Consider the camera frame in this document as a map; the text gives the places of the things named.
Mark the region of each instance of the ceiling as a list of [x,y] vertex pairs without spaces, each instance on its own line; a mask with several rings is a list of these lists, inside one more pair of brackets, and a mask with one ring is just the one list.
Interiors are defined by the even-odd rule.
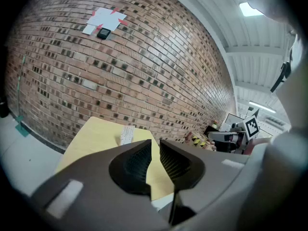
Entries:
[[288,60],[294,37],[290,28],[267,17],[244,17],[239,4],[246,0],[179,0],[206,27],[217,44],[231,76],[237,116],[252,115],[249,101],[268,106],[275,114],[261,109],[261,128],[273,133],[289,129],[290,122],[275,93],[270,89],[276,82],[281,65]]

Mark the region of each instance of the gray floor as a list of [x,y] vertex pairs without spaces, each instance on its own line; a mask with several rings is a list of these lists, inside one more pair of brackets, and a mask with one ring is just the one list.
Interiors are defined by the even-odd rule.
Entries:
[[30,134],[23,137],[16,125],[11,115],[0,118],[1,164],[12,186],[30,196],[53,175],[62,154]]

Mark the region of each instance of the ceiling light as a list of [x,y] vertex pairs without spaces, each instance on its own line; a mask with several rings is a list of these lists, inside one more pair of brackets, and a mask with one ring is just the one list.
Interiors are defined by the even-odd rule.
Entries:
[[274,111],[274,110],[272,110],[272,109],[270,109],[270,108],[268,108],[268,107],[265,107],[265,106],[263,106],[263,105],[260,105],[260,104],[258,104],[258,103],[249,101],[249,104],[254,105],[254,106],[256,106],[256,107],[259,107],[259,108],[261,108],[261,109],[267,110],[267,111],[269,111],[269,112],[276,113],[276,111]]
[[240,9],[242,10],[242,13],[244,16],[263,15],[259,10],[256,10],[250,7],[248,2],[241,3]]

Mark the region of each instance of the brick wall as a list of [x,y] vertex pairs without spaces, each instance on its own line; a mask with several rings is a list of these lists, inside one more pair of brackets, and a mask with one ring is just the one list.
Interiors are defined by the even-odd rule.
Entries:
[[[82,34],[92,11],[119,8],[100,40]],[[90,116],[183,141],[235,113],[231,79],[213,39],[177,0],[31,0],[8,39],[6,92],[41,136],[68,146]]]

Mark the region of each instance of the yellow surface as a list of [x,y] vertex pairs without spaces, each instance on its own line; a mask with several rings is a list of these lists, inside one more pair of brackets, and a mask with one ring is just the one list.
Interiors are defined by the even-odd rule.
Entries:
[[[56,172],[83,156],[117,147],[123,127],[121,124],[91,117],[68,146]],[[151,186],[151,199],[155,200],[173,193],[174,186],[159,160],[159,147],[151,132],[134,129],[132,142],[147,139],[152,140],[152,161],[147,171],[146,183]]]

